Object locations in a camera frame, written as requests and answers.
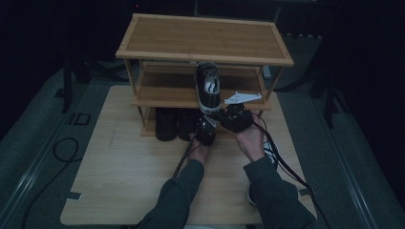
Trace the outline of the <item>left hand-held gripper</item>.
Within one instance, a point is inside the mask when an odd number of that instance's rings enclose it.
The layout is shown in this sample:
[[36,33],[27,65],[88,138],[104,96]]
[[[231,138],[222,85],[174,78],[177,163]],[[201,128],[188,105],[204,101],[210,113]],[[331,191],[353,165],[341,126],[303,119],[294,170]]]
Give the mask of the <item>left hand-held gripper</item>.
[[195,138],[203,146],[211,146],[214,143],[216,137],[217,125],[218,121],[214,120],[213,118],[207,115],[204,115],[203,117],[200,118],[198,122]]

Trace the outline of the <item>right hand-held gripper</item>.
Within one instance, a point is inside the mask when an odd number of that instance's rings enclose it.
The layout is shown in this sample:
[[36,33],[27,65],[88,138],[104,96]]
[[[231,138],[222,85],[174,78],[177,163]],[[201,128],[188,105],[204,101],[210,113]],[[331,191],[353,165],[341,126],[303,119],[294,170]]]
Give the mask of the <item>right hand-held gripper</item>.
[[261,99],[260,94],[243,94],[236,92],[224,101],[226,108],[220,111],[220,123],[233,133],[240,133],[253,123],[252,112],[245,109],[245,102]]

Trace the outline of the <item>black leather shoe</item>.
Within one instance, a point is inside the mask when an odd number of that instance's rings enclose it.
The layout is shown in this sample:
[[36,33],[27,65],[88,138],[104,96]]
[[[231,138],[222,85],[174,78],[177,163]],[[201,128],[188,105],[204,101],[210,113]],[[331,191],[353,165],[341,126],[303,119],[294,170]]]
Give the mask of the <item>black leather shoe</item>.
[[173,109],[156,109],[156,137],[161,141],[170,141],[177,137],[177,114]]
[[194,134],[199,121],[199,111],[196,109],[183,109],[180,114],[179,138],[190,140],[190,134]]

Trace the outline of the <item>black and white sneaker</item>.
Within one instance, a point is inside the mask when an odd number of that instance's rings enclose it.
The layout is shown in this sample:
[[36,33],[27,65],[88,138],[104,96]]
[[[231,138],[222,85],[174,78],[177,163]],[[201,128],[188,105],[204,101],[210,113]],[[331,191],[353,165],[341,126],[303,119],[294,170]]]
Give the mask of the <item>black and white sneaker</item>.
[[195,84],[200,110],[204,114],[216,113],[221,107],[220,78],[217,66],[201,62],[195,72]]
[[[272,146],[268,141],[266,141],[264,143],[264,152],[270,158],[271,163],[275,169],[278,168],[278,158],[276,156],[276,150],[277,150],[277,146]],[[253,206],[253,207],[257,206],[251,184],[248,184],[247,191],[246,191],[246,198],[247,198],[248,203],[251,206]]]

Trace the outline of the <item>wooden shoe rack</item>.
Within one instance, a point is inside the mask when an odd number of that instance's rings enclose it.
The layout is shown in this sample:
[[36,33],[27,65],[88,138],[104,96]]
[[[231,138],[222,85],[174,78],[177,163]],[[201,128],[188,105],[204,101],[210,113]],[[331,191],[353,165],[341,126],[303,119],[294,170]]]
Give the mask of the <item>wooden shoe rack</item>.
[[218,66],[221,99],[255,94],[245,107],[271,109],[283,68],[294,62],[270,22],[135,13],[116,52],[125,62],[142,136],[155,135],[157,107],[199,107],[196,65]]

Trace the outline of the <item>person's left hand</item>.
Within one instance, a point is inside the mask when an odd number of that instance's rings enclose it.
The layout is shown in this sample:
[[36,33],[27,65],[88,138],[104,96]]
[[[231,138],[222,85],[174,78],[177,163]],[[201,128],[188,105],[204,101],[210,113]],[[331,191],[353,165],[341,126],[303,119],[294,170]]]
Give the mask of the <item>person's left hand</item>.
[[198,160],[201,164],[205,164],[210,155],[210,147],[203,146],[197,139],[192,141],[191,152],[188,156],[189,159]]

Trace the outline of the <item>person's right hand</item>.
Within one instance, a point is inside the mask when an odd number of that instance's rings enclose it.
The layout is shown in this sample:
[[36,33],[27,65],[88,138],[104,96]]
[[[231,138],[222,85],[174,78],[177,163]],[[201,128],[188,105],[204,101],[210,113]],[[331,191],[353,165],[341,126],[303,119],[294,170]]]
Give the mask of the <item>person's right hand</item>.
[[263,149],[264,134],[261,127],[260,118],[254,115],[252,125],[243,132],[233,135],[241,151],[251,162],[265,156]]

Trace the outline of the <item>black metal stand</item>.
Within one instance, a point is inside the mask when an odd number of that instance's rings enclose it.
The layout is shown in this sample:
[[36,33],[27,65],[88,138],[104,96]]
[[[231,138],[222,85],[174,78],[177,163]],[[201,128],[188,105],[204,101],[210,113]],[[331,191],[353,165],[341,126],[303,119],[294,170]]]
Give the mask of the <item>black metal stand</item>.
[[67,55],[63,63],[63,109],[62,113],[68,112],[72,103],[72,74],[79,83],[88,84],[91,80],[85,55]]
[[337,101],[346,113],[349,113],[350,109],[336,92],[337,79],[334,73],[315,73],[313,79],[314,83],[309,90],[309,95],[316,99],[320,99],[322,95],[326,97],[324,118],[327,125],[333,128],[332,115],[338,112],[334,101]]

